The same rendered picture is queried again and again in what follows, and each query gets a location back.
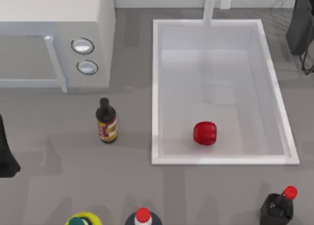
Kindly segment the dark bottle with patterned label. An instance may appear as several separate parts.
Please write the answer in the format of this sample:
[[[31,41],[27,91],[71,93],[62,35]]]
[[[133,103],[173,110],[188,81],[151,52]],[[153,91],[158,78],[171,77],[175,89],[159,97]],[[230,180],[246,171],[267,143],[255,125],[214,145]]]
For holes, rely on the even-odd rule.
[[[109,99],[100,99],[100,106],[96,110],[98,132],[101,141],[112,143],[117,139],[116,110],[109,103]]]

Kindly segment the white sink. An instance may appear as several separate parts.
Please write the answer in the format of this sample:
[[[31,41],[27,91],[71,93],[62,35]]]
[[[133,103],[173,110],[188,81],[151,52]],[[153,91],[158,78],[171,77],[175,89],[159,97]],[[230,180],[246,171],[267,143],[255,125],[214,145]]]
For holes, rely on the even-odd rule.
[[[152,70],[152,164],[300,163],[261,20],[154,20]]]

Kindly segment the smaller microwave knob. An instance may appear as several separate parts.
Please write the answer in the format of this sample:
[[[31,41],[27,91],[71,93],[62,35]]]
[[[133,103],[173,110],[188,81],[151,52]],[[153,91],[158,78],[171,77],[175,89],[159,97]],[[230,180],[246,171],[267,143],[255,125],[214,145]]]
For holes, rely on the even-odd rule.
[[[94,75],[98,71],[98,65],[91,60],[84,60],[76,64],[77,70],[84,75]]]

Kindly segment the larger microwave knob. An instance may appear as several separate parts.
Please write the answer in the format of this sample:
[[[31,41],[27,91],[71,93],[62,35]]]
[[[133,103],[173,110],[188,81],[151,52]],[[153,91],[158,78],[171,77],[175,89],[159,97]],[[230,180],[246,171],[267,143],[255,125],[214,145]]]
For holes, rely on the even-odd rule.
[[[95,49],[94,44],[87,38],[79,38],[71,41],[71,48],[80,55],[88,55]]]

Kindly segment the round dark bottle red cap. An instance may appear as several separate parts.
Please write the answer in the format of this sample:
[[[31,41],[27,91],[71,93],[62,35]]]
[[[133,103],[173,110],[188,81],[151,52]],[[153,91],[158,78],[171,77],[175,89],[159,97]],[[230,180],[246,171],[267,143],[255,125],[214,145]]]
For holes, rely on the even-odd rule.
[[[163,225],[163,223],[157,214],[146,207],[140,207],[128,216],[124,225]]]

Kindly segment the tall white tap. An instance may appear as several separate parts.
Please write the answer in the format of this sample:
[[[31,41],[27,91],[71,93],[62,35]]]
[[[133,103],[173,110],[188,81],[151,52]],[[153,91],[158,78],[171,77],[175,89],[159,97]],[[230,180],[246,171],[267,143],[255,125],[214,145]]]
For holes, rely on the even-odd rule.
[[[204,11],[203,11],[203,23],[204,26],[209,27],[212,20],[213,9],[215,0],[205,0]]]

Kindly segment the pale microwave oven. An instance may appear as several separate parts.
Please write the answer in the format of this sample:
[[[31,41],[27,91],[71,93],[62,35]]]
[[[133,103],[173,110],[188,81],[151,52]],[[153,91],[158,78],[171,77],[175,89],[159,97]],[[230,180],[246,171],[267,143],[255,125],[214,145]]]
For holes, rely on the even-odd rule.
[[[0,0],[0,88],[61,88],[44,36],[53,37],[67,89],[107,88],[115,33],[114,0]],[[80,55],[71,41],[87,38],[95,46]],[[94,75],[76,64],[91,60]]]

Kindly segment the yellow and green bottle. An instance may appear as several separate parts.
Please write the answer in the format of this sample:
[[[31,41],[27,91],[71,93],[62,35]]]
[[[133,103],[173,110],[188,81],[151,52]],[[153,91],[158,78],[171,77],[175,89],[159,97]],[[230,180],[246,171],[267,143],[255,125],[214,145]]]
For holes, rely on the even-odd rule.
[[[74,214],[64,225],[103,225],[103,223],[97,215],[84,211]]]

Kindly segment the square dark bottle red cap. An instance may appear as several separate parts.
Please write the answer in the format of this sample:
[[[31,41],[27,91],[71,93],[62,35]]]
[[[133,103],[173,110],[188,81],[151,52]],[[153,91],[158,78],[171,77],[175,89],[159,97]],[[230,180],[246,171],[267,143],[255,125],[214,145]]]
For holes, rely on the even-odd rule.
[[[288,225],[293,218],[293,201],[297,194],[297,188],[292,185],[281,194],[269,194],[260,209],[259,225]]]

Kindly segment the black chair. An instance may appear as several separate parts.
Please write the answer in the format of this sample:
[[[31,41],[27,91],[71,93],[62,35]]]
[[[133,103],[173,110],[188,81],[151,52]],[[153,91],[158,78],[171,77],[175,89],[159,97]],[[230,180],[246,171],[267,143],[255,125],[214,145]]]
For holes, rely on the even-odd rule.
[[[295,0],[286,41],[290,53],[299,57],[304,74],[314,73],[314,63],[311,68],[305,66],[308,49],[314,42],[314,0]]]

